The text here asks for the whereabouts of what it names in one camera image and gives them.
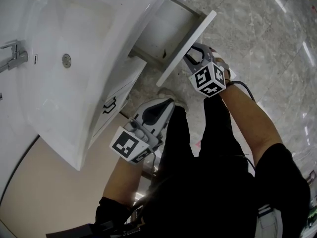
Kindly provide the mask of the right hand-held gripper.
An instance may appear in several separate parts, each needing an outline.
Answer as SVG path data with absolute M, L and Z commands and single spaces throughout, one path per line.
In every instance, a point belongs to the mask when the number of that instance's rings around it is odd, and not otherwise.
M 210 98 L 226 89 L 225 75 L 226 63 L 218 61 L 221 56 L 207 45 L 194 43 L 191 49 L 202 54 L 200 61 L 194 60 L 185 54 L 184 60 L 192 75 L 190 82 L 200 94 Z

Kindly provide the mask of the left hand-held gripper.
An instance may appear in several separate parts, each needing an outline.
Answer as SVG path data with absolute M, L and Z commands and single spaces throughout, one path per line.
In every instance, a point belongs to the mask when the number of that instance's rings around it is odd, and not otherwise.
M 174 108 L 172 98 L 143 103 L 127 124 L 118 128 L 110 149 L 127 162 L 138 164 L 163 144 L 161 131 L 166 128 Z

